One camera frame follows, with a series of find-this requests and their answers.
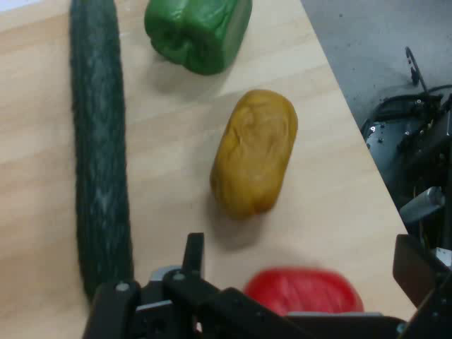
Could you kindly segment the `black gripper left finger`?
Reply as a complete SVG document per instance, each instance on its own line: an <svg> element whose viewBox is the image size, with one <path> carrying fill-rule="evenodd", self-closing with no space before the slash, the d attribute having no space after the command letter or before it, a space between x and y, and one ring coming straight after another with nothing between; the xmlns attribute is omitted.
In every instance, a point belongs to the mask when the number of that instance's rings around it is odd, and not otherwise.
<svg viewBox="0 0 452 339"><path fill-rule="evenodd" d="M97 292L84 338L303 338L287 319L239 290L220 290L202 277L204 235L187 237L180 267L141 287L110 282Z"/></svg>

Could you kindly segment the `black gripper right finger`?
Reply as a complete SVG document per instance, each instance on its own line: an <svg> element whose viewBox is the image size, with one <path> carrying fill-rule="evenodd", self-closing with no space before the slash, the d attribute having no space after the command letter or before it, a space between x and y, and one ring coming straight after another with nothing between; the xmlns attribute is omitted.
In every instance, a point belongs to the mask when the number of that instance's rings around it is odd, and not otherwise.
<svg viewBox="0 0 452 339"><path fill-rule="evenodd" d="M399 234L393 277L416 307L399 337L451 339L451 269L414 237Z"/></svg>

